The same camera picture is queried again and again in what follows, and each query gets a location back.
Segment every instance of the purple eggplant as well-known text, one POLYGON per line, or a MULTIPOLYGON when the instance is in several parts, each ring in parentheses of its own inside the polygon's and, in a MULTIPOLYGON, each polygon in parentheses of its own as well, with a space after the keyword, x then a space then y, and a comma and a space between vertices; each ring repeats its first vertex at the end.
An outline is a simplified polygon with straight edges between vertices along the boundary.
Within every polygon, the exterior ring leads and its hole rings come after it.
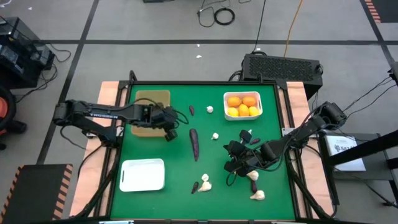
POLYGON ((192 188, 191 194, 194 194, 198 190, 198 188, 199 188, 199 182, 196 181, 193 184, 193 188, 192 188))
POLYGON ((193 109, 193 106, 189 106, 189 111, 191 112, 192 116, 195 114, 195 109, 193 109))
POLYGON ((197 131, 195 129, 189 130, 189 137, 192 142, 193 156, 195 161, 197 161, 199 158, 199 140, 197 131))
POLYGON ((259 143, 259 142, 260 142, 260 139, 259 139, 259 138, 253 139, 253 141, 250 142, 250 145, 252 145, 252 144, 257 144, 257 143, 259 143))
POLYGON ((257 185, 256 185, 256 181, 254 181, 254 180, 251 181, 251 191, 254 194, 257 192, 257 185))

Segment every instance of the green table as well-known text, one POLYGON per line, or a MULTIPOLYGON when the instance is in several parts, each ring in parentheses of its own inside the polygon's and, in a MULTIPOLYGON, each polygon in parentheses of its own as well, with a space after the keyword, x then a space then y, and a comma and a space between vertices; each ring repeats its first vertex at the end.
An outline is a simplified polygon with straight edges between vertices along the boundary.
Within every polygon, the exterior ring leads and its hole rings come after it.
POLYGON ((121 149, 121 164, 130 159, 161 158, 165 163, 165 186, 159 191, 122 192, 120 172, 114 190, 111 218, 128 219, 252 219, 293 220, 294 207, 286 166, 275 172, 259 171, 257 187, 266 199, 255 201, 250 179, 237 177, 234 185, 226 185, 228 172, 223 169, 229 160, 223 145, 239 140, 242 129, 252 130, 261 141, 279 139, 281 122, 275 98, 275 85, 134 85, 131 101, 138 90, 169 90, 171 105, 189 118, 190 124, 180 124, 178 138, 166 142, 164 138, 140 138, 126 131, 121 149), (227 91, 257 91, 261 95, 263 114, 254 121, 227 121, 224 118, 223 94, 227 91), (191 116, 188 106, 195 107, 191 116), (206 107, 214 107, 212 114, 206 107), (200 155, 194 161, 189 130, 198 132, 200 155), (220 135, 211 140, 213 133, 220 135), (203 174, 210 176, 213 188, 209 192, 191 194, 193 183, 200 184, 203 174))

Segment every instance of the garlic clove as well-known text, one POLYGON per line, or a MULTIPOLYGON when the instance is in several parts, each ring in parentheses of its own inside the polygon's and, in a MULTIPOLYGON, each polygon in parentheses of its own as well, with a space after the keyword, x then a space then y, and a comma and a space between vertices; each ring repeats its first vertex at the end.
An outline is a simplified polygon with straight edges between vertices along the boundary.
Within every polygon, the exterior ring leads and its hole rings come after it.
POLYGON ((201 177, 201 179, 203 180, 203 181, 208 181, 209 180, 209 175, 207 175, 207 174, 203 174, 203 176, 201 177))
POLYGON ((256 181, 256 180, 258 180, 259 179, 259 173, 257 172, 257 171, 252 171, 252 172, 250 172, 250 173, 248 173, 248 174, 246 174, 251 180, 254 180, 254 181, 256 181))
POLYGON ((204 183, 199 188, 198 192, 205 192, 211 189, 211 183, 204 181, 204 183))
POLYGON ((213 134, 213 136, 211 137, 211 140, 217 140, 218 139, 218 134, 217 133, 214 133, 213 134))
POLYGON ((254 195, 250 196, 253 200, 264 200, 266 198, 265 193, 262 190, 258 190, 254 195))
POLYGON ((208 106, 206 107, 207 112, 212 113, 213 112, 213 107, 212 106, 208 106))

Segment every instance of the concrete floor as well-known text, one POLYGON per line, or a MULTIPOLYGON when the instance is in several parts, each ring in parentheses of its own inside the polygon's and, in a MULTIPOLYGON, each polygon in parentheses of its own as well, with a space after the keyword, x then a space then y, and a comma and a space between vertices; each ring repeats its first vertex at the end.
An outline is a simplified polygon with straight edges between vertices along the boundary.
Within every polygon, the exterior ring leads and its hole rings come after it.
MULTIPOLYGON (((264 44, 258 47, 268 55, 283 55, 282 41, 287 37, 298 3, 298 0, 267 1, 260 33, 264 44)), ((139 80, 227 80, 239 69, 244 54, 254 47, 247 40, 256 38, 262 1, 238 4, 231 0, 236 20, 230 26, 216 24, 211 28, 198 24, 196 12, 200 4, 200 0, 160 4, 144 4, 141 0, 13 0, 0 8, 2 16, 19 16, 41 39, 59 43, 55 45, 57 48, 73 53, 67 62, 56 63, 58 78, 46 90, 37 91, 18 104, 16 117, 29 127, 23 135, 2 138, 8 149, 0 152, 3 179, 0 198, 6 198, 17 166, 36 164, 65 82, 72 81, 69 89, 65 89, 66 99, 96 102, 102 81, 126 80, 130 70, 135 71, 139 80)), ((208 12, 201 16, 202 23, 211 19, 208 12)), ((371 24, 360 0, 304 1, 291 40, 314 41, 306 44, 293 41, 287 56, 321 61, 325 72, 319 102, 334 101, 344 108, 387 77, 389 63, 380 46, 384 42, 378 42, 381 39, 374 29, 380 31, 384 40, 392 40, 387 42, 391 44, 387 49, 398 60, 398 24, 374 27, 371 24)), ((377 89, 353 110, 370 103, 386 87, 377 89)), ((397 129, 396 91, 393 88, 372 107, 350 117, 343 130, 386 134, 397 129)), ((67 128, 65 134, 82 146, 86 144, 78 129, 67 128)), ((72 163, 77 167, 83 153, 62 139, 56 128, 44 162, 72 163)), ((390 150, 389 154, 398 156, 398 151, 390 150)), ((339 219, 369 223, 394 223, 398 219, 396 210, 383 207, 381 200, 363 184, 340 180, 336 183, 341 199, 339 219)), ((64 217, 75 184, 74 176, 64 217)), ((394 199, 387 182, 370 184, 385 197, 394 199)))

